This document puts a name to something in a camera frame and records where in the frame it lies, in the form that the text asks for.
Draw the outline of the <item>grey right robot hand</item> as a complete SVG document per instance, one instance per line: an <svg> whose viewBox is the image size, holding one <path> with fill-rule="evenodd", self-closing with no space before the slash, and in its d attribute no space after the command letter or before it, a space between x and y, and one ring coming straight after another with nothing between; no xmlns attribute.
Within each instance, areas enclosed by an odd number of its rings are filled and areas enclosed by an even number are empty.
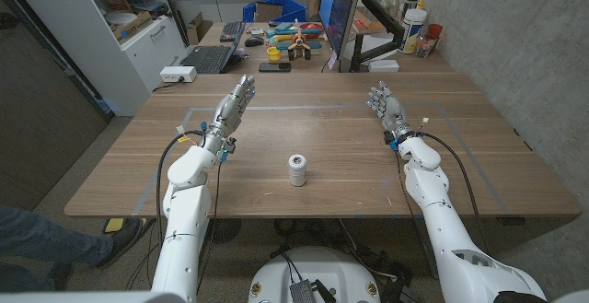
<svg viewBox="0 0 589 303"><path fill-rule="evenodd" d="M386 142L401 144L415 135L406 118L406 112L384 81L372 87L367 106L373 110L387 132Z"/></svg>

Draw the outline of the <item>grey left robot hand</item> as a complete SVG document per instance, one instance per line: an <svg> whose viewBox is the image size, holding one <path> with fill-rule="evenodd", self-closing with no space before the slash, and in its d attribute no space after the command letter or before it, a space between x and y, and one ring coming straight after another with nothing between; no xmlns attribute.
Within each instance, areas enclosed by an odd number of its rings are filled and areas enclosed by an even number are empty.
<svg viewBox="0 0 589 303"><path fill-rule="evenodd" d="M225 95L214 109L205 137L199 146L216 154L241 123L241 117L255 96L255 77L243 75L237 85Z"/></svg>

